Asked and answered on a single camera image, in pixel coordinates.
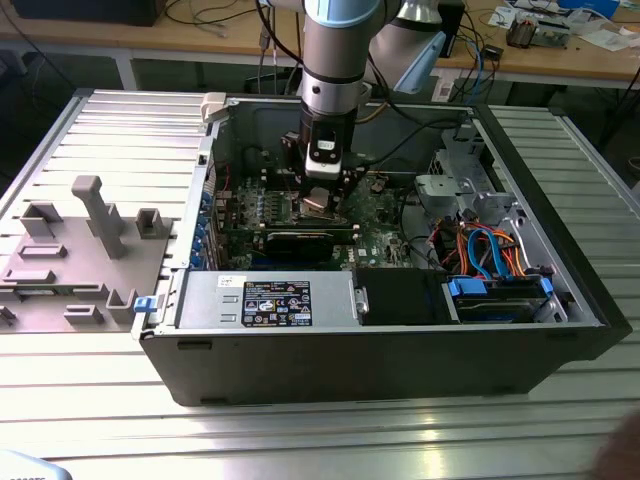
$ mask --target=motherboard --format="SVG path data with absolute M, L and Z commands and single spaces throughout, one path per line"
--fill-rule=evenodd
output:
M 318 205 L 322 191 L 312 190 L 303 199 L 294 182 L 279 180 L 248 177 L 216 195 L 213 223 L 223 269 L 412 266 L 409 247 L 398 229 L 400 190 L 387 188 L 384 177 L 365 175 L 334 211 Z

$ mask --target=sticker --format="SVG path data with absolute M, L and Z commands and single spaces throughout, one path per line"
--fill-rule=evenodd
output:
M 245 327 L 312 325 L 309 282 L 245 282 L 242 324 Z
M 242 288 L 247 277 L 243 275 L 220 275 L 218 277 L 218 288 Z

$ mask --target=computer tower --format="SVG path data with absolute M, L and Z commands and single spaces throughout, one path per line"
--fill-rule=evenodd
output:
M 13 0 L 22 18 L 124 23 L 150 27 L 167 0 Z
M 442 31 L 447 35 L 440 57 L 449 58 L 464 15 L 464 2 L 463 0 L 440 0 L 438 12 L 442 17 Z

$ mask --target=warning label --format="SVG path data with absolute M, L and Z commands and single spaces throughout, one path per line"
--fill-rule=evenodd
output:
M 242 324 L 245 327 L 309 327 L 309 282 L 245 282 Z

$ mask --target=blue cable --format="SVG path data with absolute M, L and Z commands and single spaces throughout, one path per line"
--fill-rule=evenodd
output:
M 482 70 L 484 68 L 484 60 L 482 58 L 482 54 L 480 53 L 480 49 L 475 44 L 475 42 L 468 38 L 466 40 L 467 40 L 467 43 L 471 45 L 475 50 L 476 60 L 478 61 L 478 76 L 476 77 L 476 81 L 473 84 L 473 89 L 471 90 L 471 96 L 467 99 L 466 102 L 464 102 L 465 105 L 469 105 L 473 100 L 473 98 L 476 96 L 476 93 L 478 93 L 478 87 L 480 86 L 480 81 L 482 80 Z
M 480 272 L 484 276 L 484 278 L 486 278 L 487 280 L 491 280 L 491 275 L 489 275 L 489 272 L 487 272 L 484 268 L 482 268 L 482 266 L 476 260 L 476 252 L 475 252 L 475 249 L 473 248 L 475 238 L 481 233 L 485 233 L 487 237 L 489 237 L 489 243 L 491 244 L 491 253 L 493 254 L 493 263 L 496 266 L 496 271 L 498 272 L 498 275 L 500 275 L 501 277 L 507 277 L 507 278 L 511 277 L 511 274 L 509 273 L 509 269 L 502 262 L 502 257 L 500 256 L 500 245 L 498 245 L 498 239 L 493 234 L 493 232 L 491 232 L 490 230 L 487 230 L 486 228 L 478 228 L 477 230 L 474 230 L 473 232 L 471 232 L 471 235 L 469 235 L 469 241 L 467 242 L 467 253 L 469 254 L 469 262 L 471 263 L 471 265 L 473 265 L 473 268 L 475 268 L 478 272 Z

